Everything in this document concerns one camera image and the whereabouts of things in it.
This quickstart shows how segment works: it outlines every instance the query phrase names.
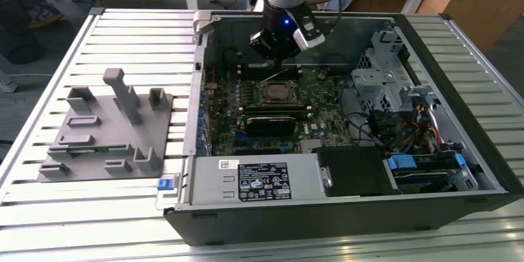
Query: metal panel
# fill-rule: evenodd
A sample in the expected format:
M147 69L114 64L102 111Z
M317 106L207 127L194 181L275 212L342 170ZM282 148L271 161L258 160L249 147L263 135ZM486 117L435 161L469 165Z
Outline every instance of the metal panel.
M466 53L469 54L470 51L465 47L465 45L457 45L457 46L450 46L450 45L430 45L427 44L429 49L433 53Z
M182 28L193 26L193 21L178 20L101 20L98 27L170 27Z
M115 67L115 64L79 64L71 68L71 74L105 74L106 69ZM163 74L163 73L191 73L195 65L182 64L119 64L118 67L129 74Z
M194 53L195 45L105 44L86 45L85 53Z
M81 55L78 62L82 64L187 63L194 61L194 56L195 54L185 53L83 54Z
M91 36L89 44L193 44L193 36Z
M97 28L93 35L193 36L194 28Z
M102 20L193 20L193 13L107 12Z
M142 18L150 21L173 20L166 17L169 14L193 15L181 10L107 9L106 14L109 13L114 15L103 15L103 18L110 21L122 13L145 13L147 15ZM119 20L126 19L122 15L117 17ZM437 16L410 16L410 19L418 24L419 34L427 45L457 47L457 40L466 40ZM82 82L86 78L90 83L101 85L95 81L97 77L102 77L107 67L118 66L130 74L130 82L149 85L137 86L138 93L147 93L154 85L150 86L150 83L157 83L157 86L163 86L167 92L179 97L175 108L187 108L190 85L177 83L185 81L181 77L190 75L193 71L191 58L181 61L178 55L135 53L111 59L109 56L119 54L109 54L98 55L95 62L87 62L86 56L90 55L81 54L87 42L177 44L174 39L155 38L179 38L181 35L190 37L193 27L105 27L91 28L91 31L91 36L99 35L101 38L95 36L89 41L81 40L81 46L74 46L71 57L66 59L54 77L57 87L50 88L51 97L46 99L45 94L38 106L42 108L39 115L33 116L30 120L34 122L29 123L29 128L25 127L18 139L14 147L19 149L18 157L9 158L10 162L0 166L0 170L6 169L7 164L14 162L9 182L0 188L0 199L3 205L7 205L0 206L0 226L6 226L0 231L2 261L141 259L166 262L182 257L191 261L331 261L359 260L365 257L374 257L378 261L454 261L459 256L467 256L473 261L519 261L521 253L524 252L524 247L519 244L524 238L523 200L494 212L475 213L437 231L195 248L185 245L179 234L162 218L162 211L157 208L157 179L31 183L39 175L41 166L33 161L46 158L49 146L42 144L50 142L58 132L58 129L47 128L57 128L65 116L67 105L59 99L70 92L67 84L74 82L86 85L87 82ZM103 41L106 35L113 39ZM141 35L145 35L143 43L138 43ZM181 44L187 44L189 40L185 39ZM454 77L454 85L466 102L477 114L481 114L479 122L489 131L491 140L498 144L518 176L524 179L524 111L519 101L510 95L509 85L501 82L494 69L483 61L478 61L474 55L439 53L437 58L450 77ZM418 65L414 68L421 77ZM113 94L113 89L107 86L90 88L95 95ZM175 112L174 118L178 126L170 127L166 173L175 173L182 169L185 143L181 134L186 131L183 121L187 113Z

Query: blue latch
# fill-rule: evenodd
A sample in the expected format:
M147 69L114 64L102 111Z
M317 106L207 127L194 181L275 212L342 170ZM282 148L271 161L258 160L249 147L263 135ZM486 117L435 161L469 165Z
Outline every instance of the blue latch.
M175 179L161 178L159 184L157 185L158 190L174 190L175 189Z
M459 165L461 165L462 167L465 167L465 165L466 165L466 159L465 159L465 156L462 155L462 153L457 153L457 154L455 154L455 160L458 161Z
M418 164L413 155L393 155L387 159L390 169L417 168Z

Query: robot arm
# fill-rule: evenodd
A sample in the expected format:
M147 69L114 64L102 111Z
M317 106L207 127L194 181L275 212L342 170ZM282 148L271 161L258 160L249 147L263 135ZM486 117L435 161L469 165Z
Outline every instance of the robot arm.
M279 66L287 58L326 41L331 27L321 22L309 7L309 0L265 0L262 30L250 45Z

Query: sticker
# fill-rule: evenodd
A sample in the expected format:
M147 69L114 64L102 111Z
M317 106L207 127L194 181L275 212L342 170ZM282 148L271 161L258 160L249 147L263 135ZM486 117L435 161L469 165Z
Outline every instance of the sticker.
M239 199L274 201L291 199L290 172L287 163L239 164Z
M239 160L219 160L219 169L237 169Z

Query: metal bracket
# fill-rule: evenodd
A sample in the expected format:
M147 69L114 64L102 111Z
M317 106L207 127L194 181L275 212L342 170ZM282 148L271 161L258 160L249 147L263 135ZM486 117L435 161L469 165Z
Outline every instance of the metal bracket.
M435 97L434 88L430 85L425 86L406 86L399 92L399 97L403 102L402 107L411 107L411 98L415 96L425 97L426 102L431 105Z
M214 29L211 26L215 21L211 17L211 10L201 10L194 16L194 30L195 34L203 34Z

